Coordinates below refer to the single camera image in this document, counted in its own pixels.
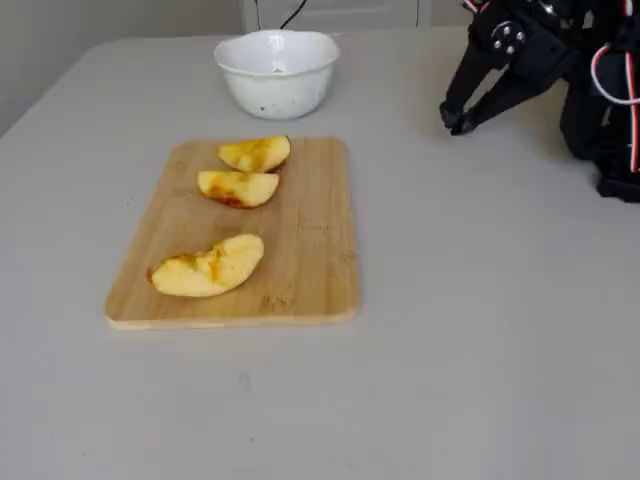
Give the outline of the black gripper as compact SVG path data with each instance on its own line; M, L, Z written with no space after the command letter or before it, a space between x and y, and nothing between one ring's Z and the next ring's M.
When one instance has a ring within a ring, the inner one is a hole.
M468 46L440 105L444 126L465 135L548 91L577 56L576 2L470 2ZM468 110L492 71L505 71Z

